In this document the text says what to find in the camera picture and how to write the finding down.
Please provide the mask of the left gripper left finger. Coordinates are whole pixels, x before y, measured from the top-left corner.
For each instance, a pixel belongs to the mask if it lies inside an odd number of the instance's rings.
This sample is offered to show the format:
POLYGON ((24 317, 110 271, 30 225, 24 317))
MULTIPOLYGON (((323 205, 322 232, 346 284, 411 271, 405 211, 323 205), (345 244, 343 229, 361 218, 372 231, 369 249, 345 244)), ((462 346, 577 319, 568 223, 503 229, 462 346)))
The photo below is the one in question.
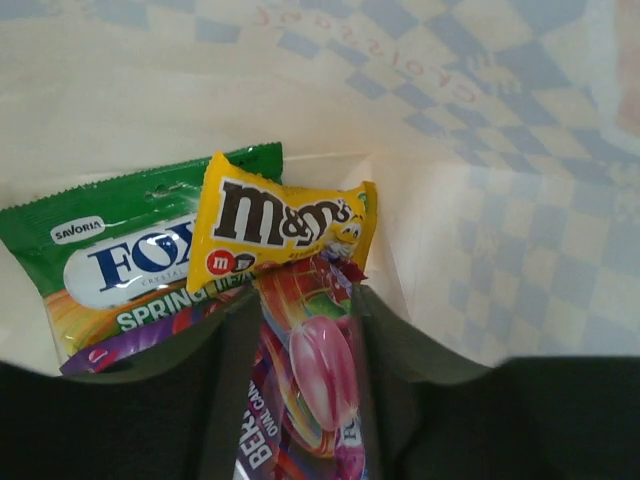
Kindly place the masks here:
POLYGON ((244 291, 199 324, 103 373, 1 366, 5 479, 229 479, 260 301, 244 291))

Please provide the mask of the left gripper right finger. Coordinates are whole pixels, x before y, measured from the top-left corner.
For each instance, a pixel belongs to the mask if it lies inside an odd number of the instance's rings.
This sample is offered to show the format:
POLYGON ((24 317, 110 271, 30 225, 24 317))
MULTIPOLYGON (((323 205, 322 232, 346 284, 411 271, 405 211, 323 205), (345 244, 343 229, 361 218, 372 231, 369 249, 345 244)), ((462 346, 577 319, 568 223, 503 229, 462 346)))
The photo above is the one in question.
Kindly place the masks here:
POLYGON ((635 479, 639 361, 444 347, 369 287, 353 291, 363 425, 375 479, 635 479))

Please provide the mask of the purple Fox's berries packet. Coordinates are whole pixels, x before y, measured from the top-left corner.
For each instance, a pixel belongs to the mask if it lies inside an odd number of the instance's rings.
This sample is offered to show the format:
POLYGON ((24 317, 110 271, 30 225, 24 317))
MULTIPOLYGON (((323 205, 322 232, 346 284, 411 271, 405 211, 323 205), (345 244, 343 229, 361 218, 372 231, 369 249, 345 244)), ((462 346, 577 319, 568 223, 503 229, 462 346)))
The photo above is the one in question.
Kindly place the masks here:
POLYGON ((254 280, 262 321, 234 476, 365 479, 353 263, 323 253, 254 280))

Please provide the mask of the yellow M&M's packet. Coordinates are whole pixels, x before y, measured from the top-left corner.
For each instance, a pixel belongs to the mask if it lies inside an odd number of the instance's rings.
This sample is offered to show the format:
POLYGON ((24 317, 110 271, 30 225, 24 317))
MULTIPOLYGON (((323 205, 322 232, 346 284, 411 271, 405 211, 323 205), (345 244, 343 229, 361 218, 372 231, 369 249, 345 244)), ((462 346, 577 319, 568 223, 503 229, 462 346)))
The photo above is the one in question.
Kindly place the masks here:
POLYGON ((377 226, 378 195, 280 185, 215 153, 205 171, 186 288, 235 274, 257 275, 322 251, 363 269, 377 226))

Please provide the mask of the blue checkered paper bag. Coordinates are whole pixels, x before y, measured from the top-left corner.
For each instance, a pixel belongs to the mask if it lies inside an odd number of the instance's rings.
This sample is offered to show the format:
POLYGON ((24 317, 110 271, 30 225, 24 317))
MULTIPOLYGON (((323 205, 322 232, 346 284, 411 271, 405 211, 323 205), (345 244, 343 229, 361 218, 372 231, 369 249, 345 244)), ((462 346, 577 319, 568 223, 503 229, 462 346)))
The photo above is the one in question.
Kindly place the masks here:
POLYGON ((272 141, 448 348, 638 354, 637 2, 2 3, 3 205, 272 141))

